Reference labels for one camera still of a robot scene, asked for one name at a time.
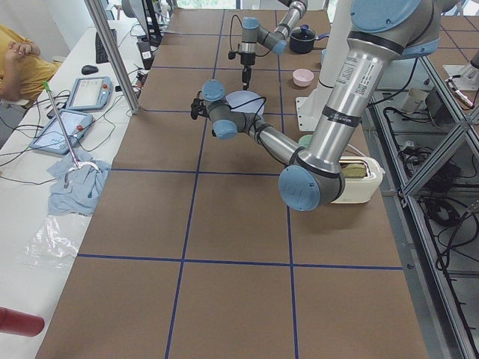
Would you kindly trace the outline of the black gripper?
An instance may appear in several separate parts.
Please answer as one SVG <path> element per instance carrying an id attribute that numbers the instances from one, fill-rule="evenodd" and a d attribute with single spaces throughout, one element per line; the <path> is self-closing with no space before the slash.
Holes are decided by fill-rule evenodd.
<path id="1" fill-rule="evenodd" d="M 201 117 L 208 117 L 208 110 L 207 110 L 207 105 L 205 102 L 201 99 L 198 103 L 198 115 Z"/>
<path id="2" fill-rule="evenodd" d="M 240 53 L 242 70 L 242 89 L 248 90 L 251 80 L 251 67 L 255 65 L 255 53 Z"/>

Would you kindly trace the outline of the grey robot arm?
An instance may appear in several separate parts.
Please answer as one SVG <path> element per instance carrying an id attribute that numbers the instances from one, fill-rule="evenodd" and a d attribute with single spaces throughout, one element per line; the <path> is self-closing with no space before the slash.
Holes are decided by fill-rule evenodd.
<path id="1" fill-rule="evenodd" d="M 287 38 L 308 9 L 307 0 L 281 1 L 281 3 L 288 6 L 288 12 L 274 31 L 264 28 L 256 17 L 245 16 L 242 19 L 241 43 L 237 50 L 230 50 L 228 56 L 230 59 L 233 59 L 236 54 L 240 56 L 240 63 L 243 65 L 243 90 L 248 90 L 250 85 L 251 67 L 255 64 L 257 57 L 257 44 L 264 46 L 276 55 L 281 55 L 287 46 Z"/>
<path id="2" fill-rule="evenodd" d="M 397 59 L 434 52 L 441 15 L 453 6 L 453 1 L 352 1 L 347 6 L 349 51 L 307 147 L 255 111 L 234 111 L 223 84 L 216 80 L 204 84 L 192 103 L 191 116 L 208 118 L 221 140 L 249 135 L 283 163 L 278 190 L 291 209 L 309 211 L 331 203 L 345 188 L 341 156 L 385 68 Z"/>

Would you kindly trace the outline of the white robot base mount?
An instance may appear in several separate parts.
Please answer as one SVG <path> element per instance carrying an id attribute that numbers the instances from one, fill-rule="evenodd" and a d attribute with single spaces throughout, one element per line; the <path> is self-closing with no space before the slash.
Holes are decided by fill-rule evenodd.
<path id="1" fill-rule="evenodd" d="M 347 36 L 352 28 L 350 16 L 351 0 L 337 3 L 332 30 L 327 43 L 325 66 L 320 70 L 317 86 L 309 96 L 296 98 L 296 115 L 301 132 L 313 132 L 322 114 L 335 82 L 349 52 Z"/>

